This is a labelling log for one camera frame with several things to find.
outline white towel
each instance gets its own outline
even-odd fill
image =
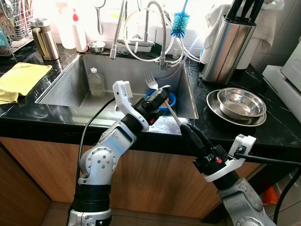
[[[206,15],[206,21],[209,28],[211,28],[209,34],[207,35],[201,56],[201,62],[206,64],[208,62],[208,58],[211,53],[211,47],[214,43],[215,37],[218,33],[221,17],[226,15],[230,5],[233,0],[217,0],[216,3],[212,6],[210,12]],[[267,4],[264,4],[262,8],[269,8]],[[244,6],[244,2],[238,10],[237,15],[241,15],[242,8]],[[261,41],[261,49],[266,52],[272,46],[274,41],[275,29],[276,29],[276,11],[279,10],[274,7],[270,7],[269,10],[261,9],[255,23],[257,24],[254,33],[252,35],[253,38],[258,38]],[[249,13],[246,15],[248,17],[250,15],[252,9],[249,10]]]

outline red bottle cap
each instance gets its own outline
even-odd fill
[[[78,21],[79,20],[79,16],[75,13],[75,9],[73,9],[74,14],[73,14],[73,21]]]

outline marble countertop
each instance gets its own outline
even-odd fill
[[[19,97],[17,104],[0,105],[0,136],[79,143],[85,123],[97,112],[97,109],[81,110],[35,103],[49,85],[78,57],[75,50],[64,49],[61,45],[58,48],[61,57],[56,61],[43,61],[34,43],[16,53],[18,62],[52,65],[53,70],[44,76],[26,97]],[[12,58],[0,57],[0,76],[15,63],[16,61]],[[249,90],[262,98],[267,106],[267,120],[258,127],[237,126],[213,114],[207,106],[206,96],[209,92],[222,87],[202,82],[199,79],[201,69],[198,63],[187,60],[186,68],[199,117],[188,121],[203,130],[213,143],[224,145],[226,149],[231,146],[238,134],[244,134],[256,138],[254,148],[257,153],[267,148],[274,148],[277,151],[300,151],[300,123],[264,81],[262,75],[259,75],[252,66],[241,72],[235,72],[230,84],[226,87]],[[91,126],[87,131],[85,144],[95,144],[109,125]],[[162,136],[166,144],[160,144],[158,147],[157,142]],[[149,132],[138,136],[133,149],[187,154],[180,137],[180,130],[172,117],[160,117]]]

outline black cable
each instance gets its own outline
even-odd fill
[[[85,137],[85,133],[86,130],[88,128],[88,126],[91,124],[91,122],[100,114],[100,112],[102,112],[110,103],[112,103],[115,100],[115,98],[109,100],[90,120],[89,122],[86,124],[83,134],[81,135],[81,140],[80,140],[80,145],[79,145],[79,155],[78,155],[78,159],[77,159],[77,169],[76,169],[76,185],[75,185],[75,193],[77,193],[78,191],[78,180],[79,180],[79,174],[80,174],[80,169],[79,169],[79,161],[81,158],[81,153],[83,150],[83,143],[84,143],[84,137]]]
[[[278,215],[279,215],[279,211],[280,211],[280,206],[284,200],[284,197],[286,196],[287,192],[291,189],[291,187],[293,186],[293,184],[297,181],[297,179],[301,176],[301,167],[299,167],[298,171],[296,172],[296,174],[293,176],[293,178],[290,180],[290,182],[287,184],[287,186],[285,187],[285,189],[283,190],[283,192],[280,195],[280,198],[278,200],[278,203],[276,205],[275,208],[275,213],[274,213],[274,219],[273,222],[275,224],[277,224],[278,221]]]
[[[258,156],[251,156],[251,155],[244,155],[238,152],[234,153],[235,158],[242,158],[246,159],[248,162],[256,162],[256,163],[264,163],[264,164],[282,164],[282,165],[294,165],[301,167],[300,162],[296,161],[284,161],[284,160],[277,160],[277,159],[268,159],[268,158],[262,158]]]

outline kitchen sink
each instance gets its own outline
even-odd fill
[[[106,89],[104,97],[91,95],[87,75],[92,67],[104,75]],[[93,54],[78,55],[77,59],[37,99],[36,103],[80,107],[81,109],[100,109],[114,97],[112,85],[119,80],[130,82],[134,102],[141,97],[145,97],[145,94],[150,90],[143,77],[143,71],[146,68],[152,72],[159,87],[171,85],[172,92],[177,98],[173,109],[178,117],[198,118],[186,67],[178,70],[172,77],[167,78],[176,71],[176,67],[162,71],[153,62],[148,63],[122,57],[112,60],[108,56]],[[106,110],[116,111],[116,103],[112,102]]]

